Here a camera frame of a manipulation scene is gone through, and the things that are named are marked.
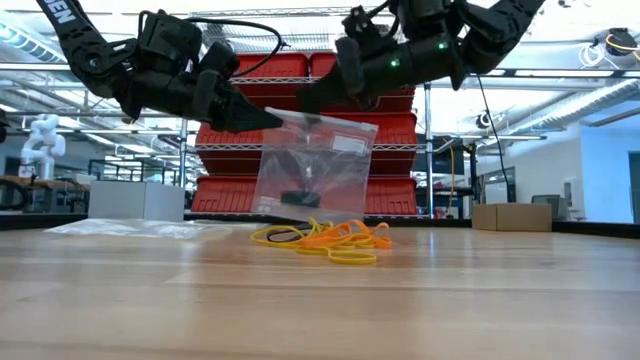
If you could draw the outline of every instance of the rubber band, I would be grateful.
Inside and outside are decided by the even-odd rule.
[[[273,241],[272,235],[293,233],[290,240]],[[309,224],[298,226],[271,226],[251,234],[258,245],[291,249],[298,254],[326,256],[336,264],[367,265],[378,261],[376,254],[357,249],[391,249],[389,224],[380,223],[369,229],[362,221],[349,220],[342,224],[320,224],[309,218]]]

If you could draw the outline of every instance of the clear ziploc bag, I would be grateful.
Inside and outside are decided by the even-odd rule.
[[[376,125],[267,108],[252,211],[307,221],[362,219]]]

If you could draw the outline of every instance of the white box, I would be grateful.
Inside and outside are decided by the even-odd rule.
[[[89,218],[184,220],[184,189],[147,182],[92,181]]]

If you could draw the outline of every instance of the desk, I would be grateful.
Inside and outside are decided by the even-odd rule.
[[[637,359],[640,242],[392,229],[375,266],[0,232],[1,359]]]

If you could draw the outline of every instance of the white label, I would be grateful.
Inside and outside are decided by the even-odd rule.
[[[336,135],[333,138],[333,144],[331,148],[337,151],[364,154],[366,144],[367,142],[362,139]]]

